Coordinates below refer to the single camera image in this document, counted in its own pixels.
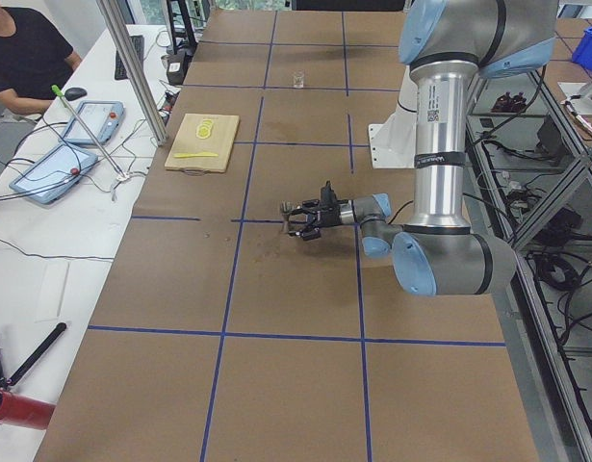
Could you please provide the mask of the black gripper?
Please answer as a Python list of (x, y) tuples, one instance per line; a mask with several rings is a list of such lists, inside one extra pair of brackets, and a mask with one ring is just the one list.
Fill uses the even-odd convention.
[(287, 202), (289, 215), (315, 215), (303, 223), (289, 222), (289, 236), (298, 237), (303, 241), (312, 241), (321, 237), (321, 227), (341, 225), (341, 205), (339, 203), (320, 204), (318, 199), (302, 201), (300, 204)]

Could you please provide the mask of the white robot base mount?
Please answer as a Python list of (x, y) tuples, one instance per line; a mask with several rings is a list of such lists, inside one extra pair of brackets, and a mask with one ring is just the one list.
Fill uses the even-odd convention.
[(404, 71), (395, 111), (383, 124), (369, 125), (373, 168), (413, 168), (416, 147), (417, 85)]

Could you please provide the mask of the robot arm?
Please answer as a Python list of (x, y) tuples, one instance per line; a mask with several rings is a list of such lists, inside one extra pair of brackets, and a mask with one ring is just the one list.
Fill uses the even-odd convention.
[(388, 222), (384, 193), (339, 199), (330, 186), (284, 218), (306, 216), (289, 234), (305, 241), (324, 228), (357, 225), (365, 253), (390, 256), (412, 295), (480, 295), (504, 289), (516, 269), (510, 245), (472, 231), (462, 214), (468, 86), (544, 66), (554, 48), (554, 1), (418, 1), (399, 41), (417, 88), (414, 212)]

